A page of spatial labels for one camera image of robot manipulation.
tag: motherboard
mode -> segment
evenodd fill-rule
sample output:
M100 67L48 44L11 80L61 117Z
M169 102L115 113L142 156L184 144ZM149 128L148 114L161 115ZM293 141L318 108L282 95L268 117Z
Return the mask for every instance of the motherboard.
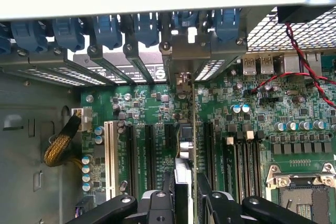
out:
M335 59L322 57L322 76L336 79ZM336 182L329 176L335 174L335 109L304 76L248 93L271 75L238 68L193 84L193 102L168 84L85 89L81 105L92 110L92 131L82 132L83 193L96 205L119 194L141 198L162 188L164 173L180 157L206 174L212 190L239 203L257 195L317 223L336 223ZM335 101L334 85L321 86ZM192 141L196 160L182 157Z

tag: green circuit board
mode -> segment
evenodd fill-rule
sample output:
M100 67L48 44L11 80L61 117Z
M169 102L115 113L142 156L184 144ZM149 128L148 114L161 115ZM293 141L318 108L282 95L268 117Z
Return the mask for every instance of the green circuit board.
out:
M329 69L336 57L323 57L323 76L336 80L334 70ZM259 92L257 95L244 96L243 90L252 89L258 83L267 80L268 75L257 76L228 76L222 74L216 80L207 83L195 84L195 107L196 107L196 166L199 172L212 173L211 180L213 190L227 191L239 201L242 194L239 187L237 173L242 167L243 160L234 156L234 151L227 148L226 138L232 136L228 132L229 127L241 131L243 124L250 127L253 132L263 131L265 137L259 143L259 165L261 196L265 195L265 181L271 165L276 164L282 173L319 173L323 164L328 162L334 167L336 165L336 132L331 129L332 119L335 117L335 110L324 103L315 89L307 89L307 80L304 77L290 77L274 80L272 87L277 87L272 92L267 92L269 98L281 98L278 102L260 103L265 94ZM241 83L243 88L235 90L235 85ZM332 101L336 101L336 89L334 86L321 82L326 95ZM126 101L125 94L131 95L131 100ZM86 101L88 95L93 96L93 102ZM303 103L293 102L294 97L304 97ZM163 173L174 169L174 158L176 148L166 148L165 124L175 124L173 114L180 114L181 119L187 121L190 116L190 104L186 99L180 99L175 90L167 84L153 86L120 86L108 88L86 89L81 94L82 107L90 107L93 112L93 125L95 129L103 126L105 121L118 120L114 114L112 105L117 101L121 106L121 112L125 113L126 124L134 125L136 129L137 142L137 174L138 174L138 197L153 185L149 185L148 167L146 160L146 138L145 126L153 125L155 136L155 189L162 187ZM232 107L235 105L247 105L247 113L234 113ZM323 122L324 129L315 129L315 121ZM288 122L293 122L296 128L292 131L285 129L276 130L277 123L283 123L286 128ZM302 130L300 122L308 122L309 129ZM209 138L208 129L212 128ZM119 160L119 183L129 178L129 159L126 145L126 135L118 136L118 160ZM85 154L94 154L95 134L82 133L82 151ZM212 139L213 146L209 156L208 141ZM93 156L93 181L94 188L85 193L95 195L105 189L105 166L103 158L98 162ZM247 168L253 171L253 160L245 161ZM279 202L279 192L272 191L271 200ZM330 223L336 223L335 192L328 190L328 202Z

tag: red and black wire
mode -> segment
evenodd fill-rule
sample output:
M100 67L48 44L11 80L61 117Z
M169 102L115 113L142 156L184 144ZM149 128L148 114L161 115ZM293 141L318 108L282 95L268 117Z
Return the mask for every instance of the red and black wire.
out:
M268 82L275 80L277 78L281 78L281 77L288 77L288 76L310 76L313 79L313 85L317 88L317 90L319 91L320 96L322 97L322 99L331 107L336 109L336 105L329 100L329 98L326 96L326 93L324 92L324 90L321 88L320 82L319 80L323 80L323 81L327 81L331 84L335 84L335 81L329 80L326 77L323 76L317 76L316 73L310 68L309 62L306 60L305 58L305 53L299 48L299 45L297 43L297 41L294 39L294 34L293 34L293 30L290 26L289 23L286 23L286 34L289 37L292 46L294 47L294 49L296 50L300 62L302 62L303 66L308 70L309 73L283 73L283 74L279 74L277 76L272 76L270 79L262 82L261 84L259 84L256 88L252 89L252 93L256 93L258 91L258 89L267 84Z

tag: pci slot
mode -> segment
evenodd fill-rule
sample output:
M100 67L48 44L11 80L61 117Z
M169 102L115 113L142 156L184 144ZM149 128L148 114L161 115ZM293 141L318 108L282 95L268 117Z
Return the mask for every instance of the pci slot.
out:
M136 129L134 125L126 126L126 150L129 167L129 185L130 195L138 198L138 154L136 144Z
M155 128L152 124L145 125L147 190L156 189L156 151L154 132Z
M203 123L203 140L205 148L205 158L206 158L206 172L207 178L211 185L212 190L216 190L216 179L215 179L215 139L214 139L214 124L213 123Z
M105 173L106 173L106 201L119 194L119 162L117 123L104 122L105 135Z

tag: blue plastic clip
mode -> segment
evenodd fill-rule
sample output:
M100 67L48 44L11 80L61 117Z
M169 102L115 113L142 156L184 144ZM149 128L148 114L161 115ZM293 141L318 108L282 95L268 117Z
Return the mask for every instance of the blue plastic clip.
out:
M56 18L52 21L55 41L72 52L84 49L85 39L78 18Z
M215 10L214 26L217 37L222 42L238 38L239 9Z
M48 41L45 31L37 20L11 22L13 37L17 45L31 52L45 52Z
M104 45L110 50L122 46L122 36L117 16L96 16L93 18L93 27L98 44Z
M9 31L0 25L0 55L10 53L11 42L9 41Z
M173 21L174 27L182 28L182 27L195 27L196 21L198 17L198 12L174 12Z
M137 41L151 47L159 43L159 30L156 13L138 14L134 16L134 32Z

